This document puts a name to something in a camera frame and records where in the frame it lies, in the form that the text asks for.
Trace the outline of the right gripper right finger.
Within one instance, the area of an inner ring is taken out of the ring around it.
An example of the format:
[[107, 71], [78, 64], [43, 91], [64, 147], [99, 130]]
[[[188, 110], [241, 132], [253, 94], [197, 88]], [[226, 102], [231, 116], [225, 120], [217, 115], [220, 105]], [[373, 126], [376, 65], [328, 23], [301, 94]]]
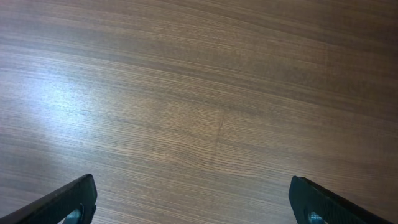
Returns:
[[298, 224], [391, 224], [305, 177], [292, 177], [289, 202]]

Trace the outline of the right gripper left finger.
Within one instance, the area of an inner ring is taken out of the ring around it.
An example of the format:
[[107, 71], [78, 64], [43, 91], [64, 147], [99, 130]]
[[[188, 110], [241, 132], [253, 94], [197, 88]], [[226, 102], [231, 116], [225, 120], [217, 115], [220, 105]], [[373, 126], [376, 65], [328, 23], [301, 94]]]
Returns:
[[97, 196], [94, 178], [86, 174], [2, 217], [1, 223], [90, 224], [96, 211]]

